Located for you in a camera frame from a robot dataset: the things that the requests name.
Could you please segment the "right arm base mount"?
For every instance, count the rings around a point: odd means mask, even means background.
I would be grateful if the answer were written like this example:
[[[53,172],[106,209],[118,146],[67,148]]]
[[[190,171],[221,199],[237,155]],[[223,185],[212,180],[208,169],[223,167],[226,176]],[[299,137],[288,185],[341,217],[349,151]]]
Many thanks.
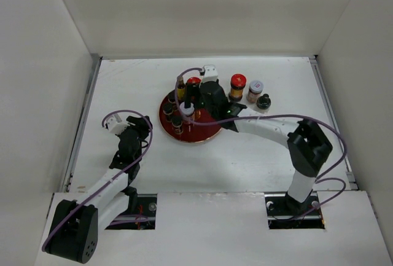
[[[267,223],[271,230],[325,229],[319,198],[312,192],[298,209],[290,205],[284,193],[265,194]]]

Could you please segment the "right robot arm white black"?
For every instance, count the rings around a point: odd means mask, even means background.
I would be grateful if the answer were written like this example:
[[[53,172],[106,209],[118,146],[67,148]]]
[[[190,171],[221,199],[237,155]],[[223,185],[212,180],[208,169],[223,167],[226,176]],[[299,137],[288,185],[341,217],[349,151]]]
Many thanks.
[[[292,214],[307,207],[316,178],[333,149],[317,122],[259,116],[246,105],[229,101],[218,81],[186,85],[182,113],[188,116],[191,107],[206,110],[226,130],[256,135],[288,149],[295,173],[284,204]]]

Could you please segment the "yellow label brown bottle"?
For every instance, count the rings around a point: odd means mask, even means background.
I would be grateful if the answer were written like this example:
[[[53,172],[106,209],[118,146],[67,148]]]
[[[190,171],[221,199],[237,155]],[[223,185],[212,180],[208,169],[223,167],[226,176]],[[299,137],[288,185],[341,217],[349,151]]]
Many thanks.
[[[185,83],[182,76],[177,78],[176,93],[178,100],[183,101],[185,96]]]

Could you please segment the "white bottle black cap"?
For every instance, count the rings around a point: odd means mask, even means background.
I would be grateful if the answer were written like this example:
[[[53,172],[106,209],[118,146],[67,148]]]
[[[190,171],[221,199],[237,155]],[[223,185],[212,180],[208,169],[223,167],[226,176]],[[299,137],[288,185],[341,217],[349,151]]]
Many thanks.
[[[256,106],[263,111],[266,111],[270,108],[271,106],[271,98],[269,96],[269,94],[263,94],[261,95],[257,102],[256,102]]]

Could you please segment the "red lid sauce jar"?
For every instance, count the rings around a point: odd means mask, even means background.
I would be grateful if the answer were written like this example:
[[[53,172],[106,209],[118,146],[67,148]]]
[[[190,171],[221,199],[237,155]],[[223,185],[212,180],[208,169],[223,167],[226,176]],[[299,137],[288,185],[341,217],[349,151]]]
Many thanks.
[[[234,74],[230,79],[230,91],[228,97],[232,101],[240,101],[246,86],[246,77],[242,74]]]

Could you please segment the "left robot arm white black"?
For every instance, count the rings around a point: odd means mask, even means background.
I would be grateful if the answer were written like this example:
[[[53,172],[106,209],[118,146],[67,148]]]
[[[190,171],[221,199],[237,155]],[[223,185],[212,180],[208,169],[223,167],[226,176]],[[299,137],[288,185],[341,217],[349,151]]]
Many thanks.
[[[137,194],[130,184],[151,145],[153,127],[148,116],[136,111],[128,111],[126,120],[119,114],[112,112],[101,122],[119,139],[110,168],[88,192],[57,204],[42,252],[86,264],[96,250],[99,233],[121,213],[131,216],[137,211]]]

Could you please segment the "small white lid jar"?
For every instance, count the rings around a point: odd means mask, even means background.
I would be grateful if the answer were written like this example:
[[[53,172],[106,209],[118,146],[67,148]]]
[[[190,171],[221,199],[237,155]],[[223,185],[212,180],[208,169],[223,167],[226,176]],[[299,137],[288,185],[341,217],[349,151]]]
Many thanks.
[[[187,107],[185,101],[182,102],[179,106],[179,111],[182,114],[183,123],[189,125],[192,121],[195,120],[195,108],[193,103],[190,103],[190,106]]]

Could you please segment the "small red lid jar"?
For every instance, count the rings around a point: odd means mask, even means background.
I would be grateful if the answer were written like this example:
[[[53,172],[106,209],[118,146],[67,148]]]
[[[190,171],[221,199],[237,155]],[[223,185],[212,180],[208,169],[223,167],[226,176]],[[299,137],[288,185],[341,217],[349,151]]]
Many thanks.
[[[191,86],[198,86],[201,82],[201,79],[199,77],[190,77],[187,80],[187,85],[191,85]]]

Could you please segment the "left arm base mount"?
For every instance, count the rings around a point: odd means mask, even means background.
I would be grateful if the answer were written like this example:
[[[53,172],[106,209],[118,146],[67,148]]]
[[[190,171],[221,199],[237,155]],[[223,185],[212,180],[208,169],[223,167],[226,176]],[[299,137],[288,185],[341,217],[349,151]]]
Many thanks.
[[[154,230],[157,194],[139,194],[106,230]]]

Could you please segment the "small black cap bottle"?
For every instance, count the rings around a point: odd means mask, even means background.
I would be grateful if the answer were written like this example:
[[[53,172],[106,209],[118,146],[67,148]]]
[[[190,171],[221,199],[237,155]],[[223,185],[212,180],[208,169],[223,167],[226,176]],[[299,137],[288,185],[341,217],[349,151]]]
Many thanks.
[[[173,116],[171,124],[175,134],[181,135],[183,133],[183,119],[180,116]]]
[[[168,95],[167,95],[167,98],[168,98],[168,101],[171,104],[175,104],[176,103],[174,92],[169,92]]]
[[[164,114],[164,116],[165,116],[165,120],[166,120],[168,123],[171,123],[171,122],[172,122],[173,115],[174,115],[173,105],[172,105],[171,103],[165,103],[165,104],[162,106],[162,112],[163,112],[163,114]]]

